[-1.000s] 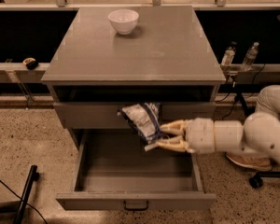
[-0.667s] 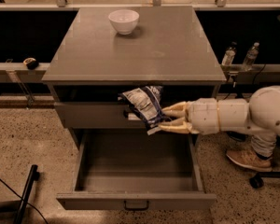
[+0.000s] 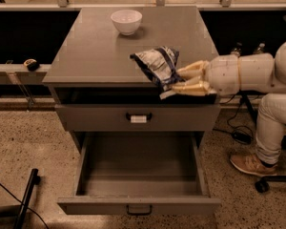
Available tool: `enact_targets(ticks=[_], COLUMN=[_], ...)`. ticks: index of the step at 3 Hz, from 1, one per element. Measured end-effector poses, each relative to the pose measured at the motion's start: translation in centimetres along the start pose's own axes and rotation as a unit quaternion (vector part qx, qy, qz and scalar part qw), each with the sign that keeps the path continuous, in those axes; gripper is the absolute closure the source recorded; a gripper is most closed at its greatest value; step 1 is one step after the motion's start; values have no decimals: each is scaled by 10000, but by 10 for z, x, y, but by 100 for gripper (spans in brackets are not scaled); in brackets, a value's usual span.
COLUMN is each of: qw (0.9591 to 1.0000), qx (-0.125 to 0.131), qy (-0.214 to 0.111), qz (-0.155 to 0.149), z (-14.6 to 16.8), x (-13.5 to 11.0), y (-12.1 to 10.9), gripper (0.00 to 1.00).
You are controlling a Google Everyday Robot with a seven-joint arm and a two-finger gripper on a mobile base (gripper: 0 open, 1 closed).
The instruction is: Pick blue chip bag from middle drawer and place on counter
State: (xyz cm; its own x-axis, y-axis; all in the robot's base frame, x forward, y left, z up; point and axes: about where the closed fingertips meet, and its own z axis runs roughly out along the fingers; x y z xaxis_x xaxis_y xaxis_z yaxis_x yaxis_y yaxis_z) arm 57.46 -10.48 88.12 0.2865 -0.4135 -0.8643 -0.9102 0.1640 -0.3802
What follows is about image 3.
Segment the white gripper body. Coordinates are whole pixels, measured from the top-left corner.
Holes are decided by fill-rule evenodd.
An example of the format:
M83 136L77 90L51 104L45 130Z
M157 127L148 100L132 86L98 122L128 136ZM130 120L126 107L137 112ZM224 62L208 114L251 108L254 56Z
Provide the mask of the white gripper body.
M214 58L206 67L205 79L221 96L239 91L238 57L234 54Z

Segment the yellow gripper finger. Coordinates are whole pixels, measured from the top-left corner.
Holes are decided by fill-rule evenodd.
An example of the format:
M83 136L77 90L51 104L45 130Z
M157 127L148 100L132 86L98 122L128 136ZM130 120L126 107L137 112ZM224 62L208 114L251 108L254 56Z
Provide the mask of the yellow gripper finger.
M198 81L195 84L179 82L172 85L172 90L177 94L192 96L205 96L216 93L216 90L214 90L207 81Z
M188 66L178 69L176 72L184 79L191 79L194 77L204 77L205 70L209 65L207 60L199 60Z

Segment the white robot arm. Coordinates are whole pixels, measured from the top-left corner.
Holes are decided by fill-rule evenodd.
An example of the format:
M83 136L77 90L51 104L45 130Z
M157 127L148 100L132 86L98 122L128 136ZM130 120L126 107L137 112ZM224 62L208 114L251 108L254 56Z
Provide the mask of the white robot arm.
M211 62L196 61L177 73L184 79L172 85L178 94L224 96L239 91L286 94L286 42L275 56L267 52L220 55Z

